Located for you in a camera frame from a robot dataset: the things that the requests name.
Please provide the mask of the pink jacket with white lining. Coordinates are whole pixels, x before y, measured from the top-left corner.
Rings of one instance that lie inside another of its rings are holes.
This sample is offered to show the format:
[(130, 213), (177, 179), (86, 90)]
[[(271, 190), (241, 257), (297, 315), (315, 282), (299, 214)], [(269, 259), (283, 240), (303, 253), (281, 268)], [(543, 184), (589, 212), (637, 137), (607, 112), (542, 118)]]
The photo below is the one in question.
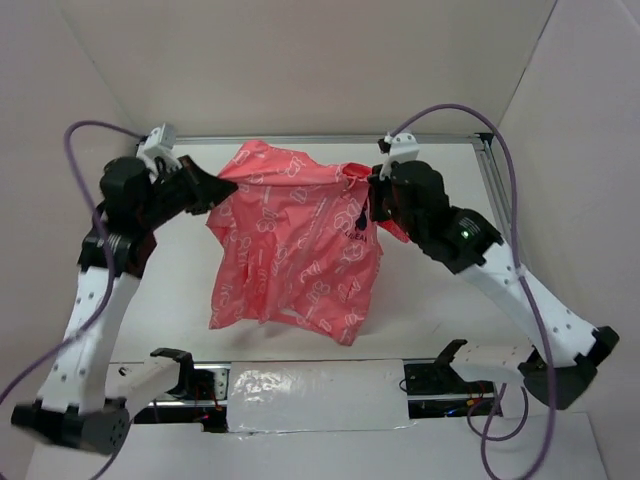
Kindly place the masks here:
[(244, 143), (219, 174), (238, 189), (206, 222), (223, 249), (210, 328), (279, 322), (352, 345), (380, 270), (379, 229), (408, 240), (392, 221), (372, 220), (372, 172)]

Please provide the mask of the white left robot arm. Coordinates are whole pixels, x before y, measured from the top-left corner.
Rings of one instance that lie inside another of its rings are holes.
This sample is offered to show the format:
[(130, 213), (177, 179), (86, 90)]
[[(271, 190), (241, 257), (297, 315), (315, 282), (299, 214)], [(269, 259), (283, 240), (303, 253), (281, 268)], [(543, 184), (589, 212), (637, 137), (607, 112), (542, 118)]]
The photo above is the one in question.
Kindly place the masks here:
[(97, 221), (78, 260), (76, 299), (62, 347), (35, 400), (15, 406), (11, 423), (45, 444), (104, 456), (119, 452), (134, 417), (157, 397), (196, 390), (190, 353), (152, 351), (142, 366), (107, 389), (109, 365), (125, 313), (156, 247), (156, 230), (179, 214), (200, 215), (237, 184), (211, 175), (188, 156), (154, 168), (136, 157), (109, 162), (100, 179)]

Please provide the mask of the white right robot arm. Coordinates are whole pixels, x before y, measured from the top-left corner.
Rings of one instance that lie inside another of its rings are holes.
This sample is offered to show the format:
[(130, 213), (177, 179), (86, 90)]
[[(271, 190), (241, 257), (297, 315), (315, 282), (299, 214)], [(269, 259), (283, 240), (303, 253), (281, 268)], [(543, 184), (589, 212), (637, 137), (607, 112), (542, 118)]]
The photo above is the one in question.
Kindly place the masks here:
[(451, 205), (442, 175), (422, 161), (377, 165), (368, 177), (370, 217), (389, 220), (423, 254), (475, 286), (532, 346), (499, 355), (454, 340), (438, 356), (436, 379), (448, 392), (476, 380), (523, 387), (552, 410), (566, 410), (595, 379), (620, 336), (565, 306), (526, 267), (479, 212)]

